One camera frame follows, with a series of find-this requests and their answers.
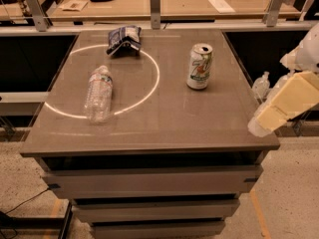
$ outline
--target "can lid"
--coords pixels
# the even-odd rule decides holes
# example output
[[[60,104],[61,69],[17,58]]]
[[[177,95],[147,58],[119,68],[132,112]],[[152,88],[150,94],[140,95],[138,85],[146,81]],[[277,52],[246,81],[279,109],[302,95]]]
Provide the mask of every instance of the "can lid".
[[[209,54],[212,52],[212,47],[209,44],[195,44],[192,48],[195,52],[200,54]]]

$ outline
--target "circular line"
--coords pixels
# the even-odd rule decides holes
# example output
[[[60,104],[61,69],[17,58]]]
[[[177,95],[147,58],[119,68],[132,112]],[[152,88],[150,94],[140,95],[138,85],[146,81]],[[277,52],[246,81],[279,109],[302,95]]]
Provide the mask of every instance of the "circular line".
[[[84,48],[81,48],[81,49],[78,49],[78,50],[75,50],[73,52],[70,53],[70,55],[72,56],[73,54],[75,53],[78,53],[78,52],[82,52],[82,51],[86,51],[86,50],[89,50],[89,49],[94,49],[94,48],[100,48],[100,47],[108,47],[109,45],[107,44],[101,44],[101,45],[93,45],[93,46],[88,46],[88,47],[84,47]],[[133,108],[141,105],[143,102],[145,102],[153,93],[154,91],[156,90],[156,88],[158,87],[159,83],[160,83],[160,67],[158,65],[158,63],[155,61],[155,59],[150,55],[148,54],[147,52],[145,51],[140,51],[142,54],[146,55],[153,63],[154,65],[156,66],[156,69],[157,69],[157,73],[158,73],[158,76],[157,76],[157,80],[153,86],[153,88],[151,89],[151,91],[146,95],[144,96],[140,101],[136,102],[135,104],[131,105],[130,107],[127,107],[127,108],[124,108],[122,110],[119,110],[117,112],[114,112],[114,113],[111,113],[110,114],[110,117],[111,116],[118,116],[120,114],[123,114],[123,113],[126,113],[130,110],[132,110]],[[75,115],[71,115],[71,114],[67,114],[67,113],[64,113],[58,109],[55,109],[53,107],[51,107],[48,103],[45,103],[45,106],[47,108],[49,108],[50,110],[52,110],[53,112],[59,114],[59,115],[62,115],[62,116],[65,116],[65,117],[70,117],[70,118],[74,118],[74,119],[86,119],[87,117],[85,116],[75,116]]]

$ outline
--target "concrete floor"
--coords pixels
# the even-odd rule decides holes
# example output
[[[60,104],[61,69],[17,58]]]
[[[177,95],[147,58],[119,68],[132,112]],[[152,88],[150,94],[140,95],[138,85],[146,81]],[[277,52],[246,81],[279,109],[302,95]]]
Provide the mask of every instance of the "concrete floor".
[[[240,207],[226,219],[215,239],[319,238],[319,137],[281,137],[253,190],[240,196]],[[19,154],[21,142],[0,143],[0,210],[7,212],[46,189],[41,168]],[[13,217],[61,217],[67,202],[47,191],[15,211]],[[90,227],[73,218],[68,238],[92,239]],[[13,231],[3,230],[8,237]],[[51,239],[57,230],[18,231],[17,239]]]

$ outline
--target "paper sheet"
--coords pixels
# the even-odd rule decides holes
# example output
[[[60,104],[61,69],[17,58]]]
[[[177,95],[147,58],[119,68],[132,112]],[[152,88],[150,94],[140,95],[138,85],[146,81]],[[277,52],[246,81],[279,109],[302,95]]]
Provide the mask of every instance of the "paper sheet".
[[[71,0],[68,3],[61,5],[61,8],[64,11],[82,11],[82,9],[87,5],[88,1],[80,0]]]
[[[213,7],[220,13],[235,12],[225,0],[208,0]]]

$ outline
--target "drawer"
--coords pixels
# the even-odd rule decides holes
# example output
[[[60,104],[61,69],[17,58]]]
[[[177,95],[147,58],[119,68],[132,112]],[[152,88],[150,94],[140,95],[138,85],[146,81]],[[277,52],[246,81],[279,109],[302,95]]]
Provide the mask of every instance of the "drawer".
[[[219,166],[48,172],[59,198],[105,198],[248,192],[262,167]]]
[[[224,228],[223,221],[189,221],[145,224],[110,224],[93,227],[95,239],[150,239],[182,236],[213,236]]]
[[[175,199],[127,199],[117,203],[73,206],[73,213],[82,222],[120,222],[139,220],[176,220],[221,218],[232,216],[239,206],[238,199],[209,200],[209,196],[194,196],[184,200]]]

